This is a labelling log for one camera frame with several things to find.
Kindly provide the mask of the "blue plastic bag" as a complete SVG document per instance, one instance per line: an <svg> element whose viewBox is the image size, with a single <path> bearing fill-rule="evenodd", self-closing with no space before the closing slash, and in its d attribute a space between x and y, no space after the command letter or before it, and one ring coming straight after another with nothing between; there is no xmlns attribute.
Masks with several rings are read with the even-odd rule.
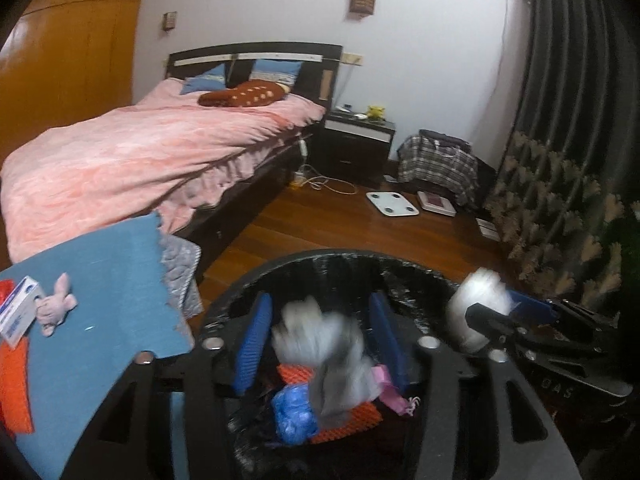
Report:
<svg viewBox="0 0 640 480"><path fill-rule="evenodd" d="M285 445L301 445L320 432L308 384L285 386L272 398L271 406L277 436Z"/></svg>

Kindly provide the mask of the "pink face mask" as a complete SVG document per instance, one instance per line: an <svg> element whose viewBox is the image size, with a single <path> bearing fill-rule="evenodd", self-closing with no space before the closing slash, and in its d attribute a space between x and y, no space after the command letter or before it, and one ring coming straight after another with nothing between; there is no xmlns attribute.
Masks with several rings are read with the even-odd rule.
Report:
<svg viewBox="0 0 640 480"><path fill-rule="evenodd" d="M394 386L390 372L385 365L375 365L372 367L372 375L380 394L378 398L388 408L400 416L413 416L420 405L420 398L413 396L406 399L399 390Z"/></svg>

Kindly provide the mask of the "blue pillow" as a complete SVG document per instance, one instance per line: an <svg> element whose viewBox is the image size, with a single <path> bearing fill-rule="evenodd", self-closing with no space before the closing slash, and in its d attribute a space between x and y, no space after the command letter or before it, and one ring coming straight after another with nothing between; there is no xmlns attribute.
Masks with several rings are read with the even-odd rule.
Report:
<svg viewBox="0 0 640 480"><path fill-rule="evenodd" d="M260 58L253 65L250 80L265 80L293 88L302 66L303 63L299 61Z"/></svg>
<svg viewBox="0 0 640 480"><path fill-rule="evenodd" d="M198 76L186 78L180 94L184 96L185 94L193 92L211 92L226 89L226 66L224 64L218 64Z"/></svg>

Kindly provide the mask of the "blue table cloth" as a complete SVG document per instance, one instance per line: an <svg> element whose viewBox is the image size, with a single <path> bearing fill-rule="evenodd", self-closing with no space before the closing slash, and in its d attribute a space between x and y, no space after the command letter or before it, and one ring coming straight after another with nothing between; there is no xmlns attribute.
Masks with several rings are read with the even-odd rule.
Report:
<svg viewBox="0 0 640 480"><path fill-rule="evenodd" d="M114 382L134 355L191 349L169 304L160 261L160 218L147 214L90 232L15 263L5 280L30 276L50 292L62 273L78 305L50 337L28 335L27 382L35 430L16 438L43 479L56 479Z"/></svg>

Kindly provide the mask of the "brown dotted pillow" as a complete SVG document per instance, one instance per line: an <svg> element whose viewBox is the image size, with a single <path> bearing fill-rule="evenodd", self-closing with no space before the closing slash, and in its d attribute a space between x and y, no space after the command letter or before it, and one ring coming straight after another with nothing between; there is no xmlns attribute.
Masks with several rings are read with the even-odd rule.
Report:
<svg viewBox="0 0 640 480"><path fill-rule="evenodd" d="M284 99L291 91L287 84L252 79L227 89L209 91L198 97L205 107L261 107Z"/></svg>

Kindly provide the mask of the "white tissue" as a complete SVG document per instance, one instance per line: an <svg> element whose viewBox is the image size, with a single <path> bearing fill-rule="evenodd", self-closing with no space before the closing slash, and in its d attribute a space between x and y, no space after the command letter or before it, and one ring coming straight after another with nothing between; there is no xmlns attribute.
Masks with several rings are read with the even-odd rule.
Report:
<svg viewBox="0 0 640 480"><path fill-rule="evenodd" d="M515 307L500 275L485 268L470 273L448 300L445 318L451 339L466 353L477 353L487 346L483 333L496 316L508 316Z"/></svg>

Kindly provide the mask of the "black white nightstand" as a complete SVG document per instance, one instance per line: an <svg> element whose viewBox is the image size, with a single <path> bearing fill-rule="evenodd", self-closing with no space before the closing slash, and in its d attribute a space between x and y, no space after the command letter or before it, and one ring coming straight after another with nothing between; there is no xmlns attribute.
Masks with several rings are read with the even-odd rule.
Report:
<svg viewBox="0 0 640 480"><path fill-rule="evenodd" d="M395 124L388 120L332 110L311 138L308 162L327 177L377 188L395 133Z"/></svg>

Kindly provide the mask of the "white blue carton box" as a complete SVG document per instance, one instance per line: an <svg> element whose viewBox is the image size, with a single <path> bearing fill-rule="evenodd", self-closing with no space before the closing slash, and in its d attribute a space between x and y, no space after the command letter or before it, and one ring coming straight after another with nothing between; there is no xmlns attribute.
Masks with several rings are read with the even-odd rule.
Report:
<svg viewBox="0 0 640 480"><path fill-rule="evenodd" d="M2 339L15 349L35 321L37 301L45 297L40 284L25 276L2 302L0 332Z"/></svg>

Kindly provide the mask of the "wall lamp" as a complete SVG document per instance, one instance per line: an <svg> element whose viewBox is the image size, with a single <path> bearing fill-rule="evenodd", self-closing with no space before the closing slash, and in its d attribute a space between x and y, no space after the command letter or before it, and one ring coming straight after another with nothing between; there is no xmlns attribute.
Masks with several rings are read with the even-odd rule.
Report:
<svg viewBox="0 0 640 480"><path fill-rule="evenodd" d="M166 12L163 15L162 29L164 32L170 32L176 28L177 15L178 13L176 11Z"/></svg>
<svg viewBox="0 0 640 480"><path fill-rule="evenodd" d="M376 0L349 0L348 12L361 16L374 14Z"/></svg>

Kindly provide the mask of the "grey sock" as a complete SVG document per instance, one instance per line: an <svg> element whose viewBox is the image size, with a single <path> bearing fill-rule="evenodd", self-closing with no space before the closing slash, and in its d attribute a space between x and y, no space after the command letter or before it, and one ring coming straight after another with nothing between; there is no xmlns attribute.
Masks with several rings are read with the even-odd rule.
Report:
<svg viewBox="0 0 640 480"><path fill-rule="evenodd" d="M319 424L380 394L357 321L335 311L323 312L314 297L282 308L271 342L280 363L314 369L309 399Z"/></svg>

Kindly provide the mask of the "dark patterned curtain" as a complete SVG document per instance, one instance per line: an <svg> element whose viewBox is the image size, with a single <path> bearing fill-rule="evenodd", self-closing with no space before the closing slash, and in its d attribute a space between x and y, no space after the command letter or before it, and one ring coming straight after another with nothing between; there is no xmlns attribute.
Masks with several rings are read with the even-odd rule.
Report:
<svg viewBox="0 0 640 480"><path fill-rule="evenodd" d="M639 40L616 0L530 0L518 112L486 208L524 287L639 305Z"/></svg>

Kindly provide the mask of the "red plastic bag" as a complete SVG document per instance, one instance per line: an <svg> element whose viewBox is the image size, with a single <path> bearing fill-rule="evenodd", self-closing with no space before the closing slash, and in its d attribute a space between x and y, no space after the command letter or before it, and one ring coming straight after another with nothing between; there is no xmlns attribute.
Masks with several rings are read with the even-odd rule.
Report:
<svg viewBox="0 0 640 480"><path fill-rule="evenodd" d="M0 311L6 308L6 302L8 301L11 292L13 292L15 285L13 280L1 280L0 281Z"/></svg>

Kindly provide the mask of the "orange knitted cloth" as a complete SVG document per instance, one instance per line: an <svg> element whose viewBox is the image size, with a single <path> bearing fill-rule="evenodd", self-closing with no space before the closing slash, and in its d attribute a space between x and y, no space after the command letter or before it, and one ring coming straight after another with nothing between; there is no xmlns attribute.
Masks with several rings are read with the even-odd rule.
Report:
<svg viewBox="0 0 640 480"><path fill-rule="evenodd" d="M10 434L35 431L28 395L28 339L23 337L12 349L1 344L1 423Z"/></svg>
<svg viewBox="0 0 640 480"><path fill-rule="evenodd" d="M309 384L314 378L314 369L297 364L279 364L277 372L287 387ZM319 429L312 432L306 441L311 444L335 442L363 434L382 424L383 415L373 401L363 401L334 414L334 419L326 418Z"/></svg>

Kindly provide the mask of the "right blue pillow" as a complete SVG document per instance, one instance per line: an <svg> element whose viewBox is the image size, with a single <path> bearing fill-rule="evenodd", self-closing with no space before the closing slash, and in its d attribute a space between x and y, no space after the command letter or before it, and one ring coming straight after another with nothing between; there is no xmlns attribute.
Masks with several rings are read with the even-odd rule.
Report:
<svg viewBox="0 0 640 480"><path fill-rule="evenodd" d="M302 66L303 63L299 61L260 58L253 65L250 80L265 80L293 88Z"/></svg>

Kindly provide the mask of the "pink tissue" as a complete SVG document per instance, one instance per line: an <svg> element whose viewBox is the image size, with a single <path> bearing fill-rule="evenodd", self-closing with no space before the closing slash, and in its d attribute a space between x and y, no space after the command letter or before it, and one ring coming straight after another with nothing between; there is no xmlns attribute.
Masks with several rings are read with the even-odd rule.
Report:
<svg viewBox="0 0 640 480"><path fill-rule="evenodd" d="M72 284L67 273L62 273L54 284L53 294L35 300L36 321L40 325L43 336L50 337L61 325L66 315L78 306L72 293Z"/></svg>

